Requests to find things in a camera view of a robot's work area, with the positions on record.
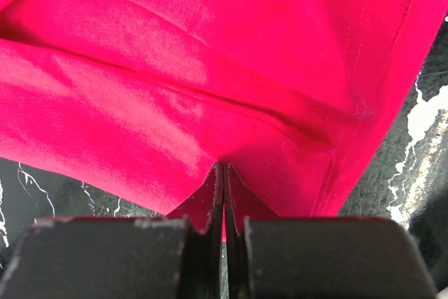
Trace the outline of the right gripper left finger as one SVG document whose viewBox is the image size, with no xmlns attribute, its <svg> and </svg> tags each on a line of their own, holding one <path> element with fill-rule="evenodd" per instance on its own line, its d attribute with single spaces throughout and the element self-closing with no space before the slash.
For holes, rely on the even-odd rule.
<svg viewBox="0 0 448 299">
<path fill-rule="evenodd" d="M 1 277 L 2 298 L 218 298 L 223 166 L 159 217 L 41 218 Z"/>
</svg>

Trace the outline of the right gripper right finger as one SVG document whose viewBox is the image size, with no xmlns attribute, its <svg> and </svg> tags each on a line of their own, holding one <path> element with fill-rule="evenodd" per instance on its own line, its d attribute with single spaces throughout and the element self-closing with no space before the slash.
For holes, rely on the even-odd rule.
<svg viewBox="0 0 448 299">
<path fill-rule="evenodd" d="M 223 169 L 231 298 L 435 298 L 411 236 L 385 218 L 282 218 Z"/>
</svg>

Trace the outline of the magenta t shirt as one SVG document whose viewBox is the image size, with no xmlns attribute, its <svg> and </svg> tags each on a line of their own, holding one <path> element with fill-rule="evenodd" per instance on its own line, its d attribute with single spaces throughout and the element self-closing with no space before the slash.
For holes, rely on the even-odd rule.
<svg viewBox="0 0 448 299">
<path fill-rule="evenodd" d="M 162 214 L 230 163 L 334 216 L 447 0 L 1 0 L 1 156 Z"/>
</svg>

